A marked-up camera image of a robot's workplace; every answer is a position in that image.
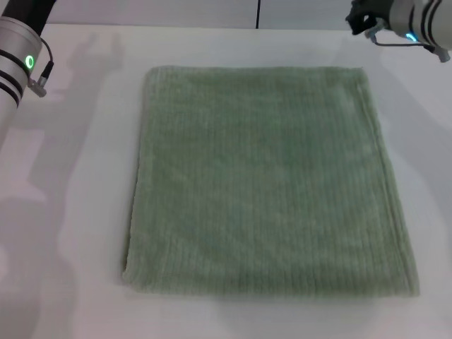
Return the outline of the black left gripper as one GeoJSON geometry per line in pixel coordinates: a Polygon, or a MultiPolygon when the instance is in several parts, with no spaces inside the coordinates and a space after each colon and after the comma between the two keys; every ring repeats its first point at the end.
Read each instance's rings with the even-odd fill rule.
{"type": "Polygon", "coordinates": [[[56,0],[8,0],[2,16],[26,24],[40,36],[55,3],[56,0]]]}

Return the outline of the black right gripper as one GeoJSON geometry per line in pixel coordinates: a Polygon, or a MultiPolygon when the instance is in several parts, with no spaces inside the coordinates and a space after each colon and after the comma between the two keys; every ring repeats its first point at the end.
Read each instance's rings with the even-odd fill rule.
{"type": "Polygon", "coordinates": [[[375,27],[378,19],[389,27],[390,9],[391,0],[352,0],[350,12],[345,20],[352,34],[359,35],[375,27]]]}

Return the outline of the green ribbed towel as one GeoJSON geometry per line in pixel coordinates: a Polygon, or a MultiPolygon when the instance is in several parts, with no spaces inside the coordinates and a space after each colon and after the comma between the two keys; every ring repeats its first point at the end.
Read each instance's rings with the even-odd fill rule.
{"type": "Polygon", "coordinates": [[[132,288],[420,293],[363,69],[159,66],[143,104],[123,272],[132,288]]]}

